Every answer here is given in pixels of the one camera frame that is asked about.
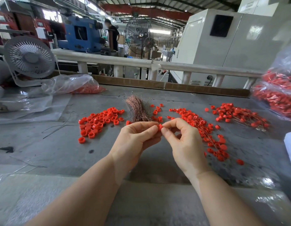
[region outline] worker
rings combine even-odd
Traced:
[[[117,28],[112,25],[111,21],[109,19],[105,19],[105,25],[108,29],[112,30],[113,32],[113,50],[116,50],[118,51],[118,40],[119,40],[119,37],[120,37],[120,34],[117,30]]]
[[[180,118],[164,123],[161,132],[157,124],[136,122],[123,127],[110,153],[26,225],[104,225],[122,180],[136,166],[142,152],[158,143],[162,135],[200,197],[211,226],[264,225],[234,189],[211,170],[197,128]]]

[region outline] hand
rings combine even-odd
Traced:
[[[176,118],[164,123],[161,133],[170,143],[173,156],[188,179],[206,171],[210,171],[202,144],[202,139],[197,128],[190,126],[181,118]]]
[[[112,156],[117,183],[132,170],[141,153],[158,143],[162,134],[158,133],[158,122],[136,122],[123,127],[109,153]]]

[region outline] black shirt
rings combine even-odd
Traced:
[[[111,25],[109,29],[113,30],[113,49],[118,51],[117,36],[119,35],[119,32],[114,25]]]

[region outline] fan stand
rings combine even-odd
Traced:
[[[61,75],[60,68],[59,68],[58,61],[57,61],[57,56],[54,55],[54,57],[55,57],[55,60],[57,62],[57,69],[59,70],[59,75]],[[9,69],[11,75],[12,75],[13,80],[15,81],[15,84],[19,87],[41,86],[42,84],[44,84],[48,80],[48,79],[36,79],[36,80],[22,81],[18,78],[15,70],[12,69],[9,65],[7,65],[7,66],[8,66],[8,69]]]

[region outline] white desk fan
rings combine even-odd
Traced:
[[[29,36],[16,36],[4,45],[4,60],[12,78],[20,87],[40,86],[55,68],[55,57],[42,41]],[[18,74],[34,78],[22,81]]]

